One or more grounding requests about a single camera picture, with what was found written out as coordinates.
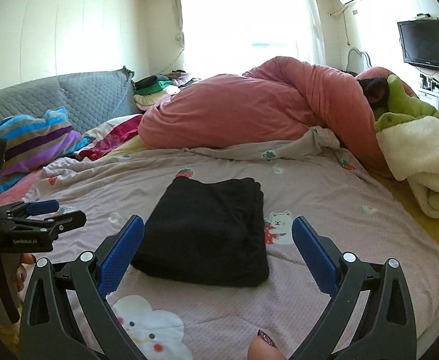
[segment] green clothes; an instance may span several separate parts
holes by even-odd
[[[168,85],[173,85],[172,81],[158,81],[156,84],[141,88],[135,91],[135,95],[152,95],[153,93],[161,92]]]

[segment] green stuffed toy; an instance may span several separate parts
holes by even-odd
[[[388,84],[388,109],[379,108],[374,112],[376,132],[424,116],[434,116],[439,119],[439,111],[436,108],[417,97],[411,97],[406,94],[403,83],[398,76],[389,76]]]

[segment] flat screen tv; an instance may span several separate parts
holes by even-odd
[[[439,71],[439,20],[398,23],[403,60],[410,65]]]

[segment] striped pillow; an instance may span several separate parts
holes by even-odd
[[[0,192],[11,188],[29,172],[89,142],[74,130],[63,107],[46,111],[42,119],[29,115],[7,117],[0,122],[0,137],[8,140]]]

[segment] red fabric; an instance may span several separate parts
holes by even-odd
[[[138,135],[138,125],[143,115],[132,117],[131,119],[119,124],[111,132],[100,140],[95,147],[82,150],[78,153],[81,158],[88,157],[91,161],[98,160],[112,150],[116,149],[127,140]]]
[[[199,81],[152,107],[138,131],[152,148],[224,148],[296,140],[328,127],[367,167],[387,171],[375,118],[357,80],[336,69],[276,57],[243,76]]]

